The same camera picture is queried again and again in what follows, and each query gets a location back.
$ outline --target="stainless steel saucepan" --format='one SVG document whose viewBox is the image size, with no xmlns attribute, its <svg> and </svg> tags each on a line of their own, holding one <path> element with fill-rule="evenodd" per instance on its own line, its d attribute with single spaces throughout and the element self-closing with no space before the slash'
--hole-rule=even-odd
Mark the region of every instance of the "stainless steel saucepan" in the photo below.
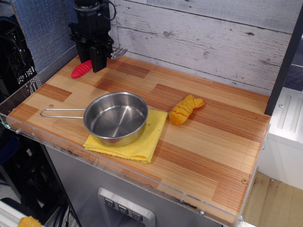
<svg viewBox="0 0 303 227">
<path fill-rule="evenodd" d="M 45 111 L 85 111 L 83 117 L 44 115 Z M 87 109 L 44 109 L 42 117 L 83 118 L 86 129 L 103 143 L 125 146 L 145 130 L 148 106 L 138 95 L 113 92 L 97 98 Z"/>
</svg>

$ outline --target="shiplap wall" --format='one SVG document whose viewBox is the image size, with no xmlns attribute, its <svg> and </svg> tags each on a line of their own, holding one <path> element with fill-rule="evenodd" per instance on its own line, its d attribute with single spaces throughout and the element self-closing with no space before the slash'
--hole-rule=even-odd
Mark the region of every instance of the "shiplap wall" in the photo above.
<svg viewBox="0 0 303 227">
<path fill-rule="evenodd" d="M 127 56 L 270 95 L 303 0 L 115 0 Z"/>
</svg>

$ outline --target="wire handle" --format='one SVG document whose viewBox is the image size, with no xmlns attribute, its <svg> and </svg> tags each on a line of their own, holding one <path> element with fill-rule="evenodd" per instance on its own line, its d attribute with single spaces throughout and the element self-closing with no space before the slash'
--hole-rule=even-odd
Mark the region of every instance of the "wire handle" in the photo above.
<svg viewBox="0 0 303 227">
<path fill-rule="evenodd" d="M 44 109 L 40 112 L 41 117 L 58 117 L 58 118 L 77 118 L 83 119 L 83 117 L 72 117 L 72 116 L 54 116 L 54 115 L 43 115 L 45 111 L 86 111 L 86 109 Z"/>
</svg>

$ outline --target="clear plastic panel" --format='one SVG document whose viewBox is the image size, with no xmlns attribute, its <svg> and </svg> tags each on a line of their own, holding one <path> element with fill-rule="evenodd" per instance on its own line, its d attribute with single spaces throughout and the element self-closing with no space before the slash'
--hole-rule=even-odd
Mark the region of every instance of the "clear plastic panel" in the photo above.
<svg viewBox="0 0 303 227">
<path fill-rule="evenodd" d="M 102 171 L 131 182 L 147 191 L 150 191 L 151 193 L 166 198 L 186 209 L 192 210 L 201 216 L 212 219 L 227 227 L 240 226 L 240 223 L 243 221 L 242 216 L 232 214 L 229 212 L 228 208 L 219 208 L 209 202 L 203 201 L 197 196 L 183 192 L 175 186 L 166 185 L 163 182 L 157 181 L 145 174 L 139 173 L 120 163 L 107 159 L 105 156 L 85 150 L 82 146 L 72 144 L 69 141 L 56 137 L 50 132 L 42 131 L 20 120 L 10 117 L 9 113 L 31 96 L 32 92 L 30 89 L 32 84 L 33 81 L 29 81 L 16 93 L 0 104 L 0 118 L 2 124 L 6 128 L 15 131 L 17 134 L 22 134 L 44 145 L 66 153 L 89 165 L 95 166 Z"/>
</svg>

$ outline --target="blue fabric wall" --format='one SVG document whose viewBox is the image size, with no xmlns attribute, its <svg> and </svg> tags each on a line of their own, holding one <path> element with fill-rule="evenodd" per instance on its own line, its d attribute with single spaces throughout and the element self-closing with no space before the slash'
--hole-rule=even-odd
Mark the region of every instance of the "blue fabric wall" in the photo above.
<svg viewBox="0 0 303 227">
<path fill-rule="evenodd" d="M 68 28 L 77 22 L 74 0 L 11 0 L 11 4 L 37 73 L 75 45 Z"/>
</svg>

